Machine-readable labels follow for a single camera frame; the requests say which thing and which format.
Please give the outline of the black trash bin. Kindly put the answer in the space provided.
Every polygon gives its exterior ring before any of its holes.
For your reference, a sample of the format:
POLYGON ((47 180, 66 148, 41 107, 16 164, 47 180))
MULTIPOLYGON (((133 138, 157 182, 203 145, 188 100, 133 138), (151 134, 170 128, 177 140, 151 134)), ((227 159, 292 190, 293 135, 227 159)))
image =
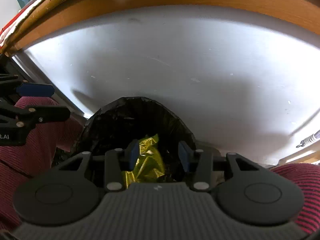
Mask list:
POLYGON ((155 135, 165 181, 189 184, 191 168, 183 165, 196 150, 193 133, 174 112, 143 96, 122 97, 101 107, 86 122, 71 154, 102 155, 115 148, 127 151, 135 142, 155 135))

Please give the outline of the gold foil wrapper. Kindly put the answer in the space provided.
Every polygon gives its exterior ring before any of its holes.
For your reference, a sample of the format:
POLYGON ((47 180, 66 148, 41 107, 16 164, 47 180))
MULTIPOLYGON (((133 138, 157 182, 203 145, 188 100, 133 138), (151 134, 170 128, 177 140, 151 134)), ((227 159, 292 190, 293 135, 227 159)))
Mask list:
POLYGON ((156 183, 165 176, 165 166, 157 149, 158 135, 139 141, 139 155, 132 171, 123 171, 125 187, 132 183, 156 183))

